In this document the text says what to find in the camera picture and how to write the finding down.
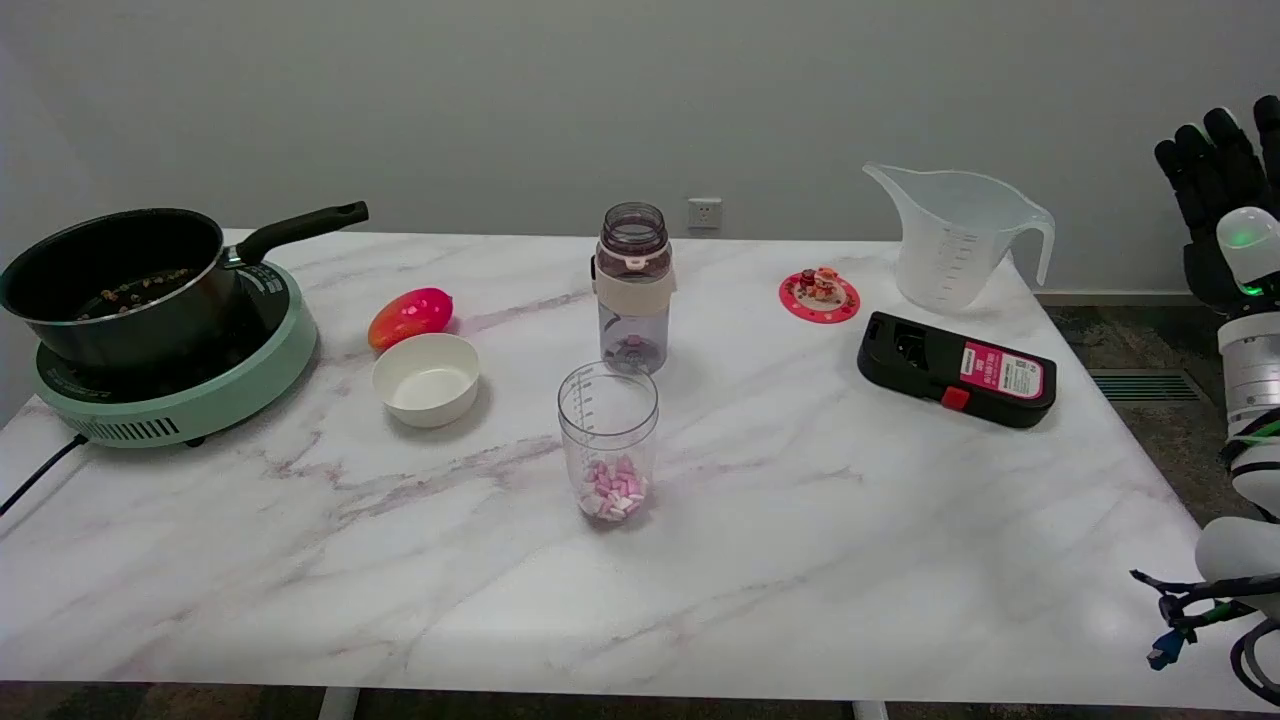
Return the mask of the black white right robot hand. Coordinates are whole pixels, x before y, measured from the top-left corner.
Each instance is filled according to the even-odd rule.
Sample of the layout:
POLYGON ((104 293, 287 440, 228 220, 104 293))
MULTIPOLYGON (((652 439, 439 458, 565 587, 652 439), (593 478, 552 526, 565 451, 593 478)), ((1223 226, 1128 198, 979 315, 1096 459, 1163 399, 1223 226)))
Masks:
POLYGON ((1202 304, 1228 316, 1277 310, 1277 272, 1236 281, 1217 236, 1230 211, 1252 208, 1277 217, 1277 96, 1260 97, 1253 119, 1257 149, 1225 108, 1207 111, 1201 124, 1181 126, 1155 146, 1155 160, 1190 237, 1181 250, 1187 286, 1202 304))

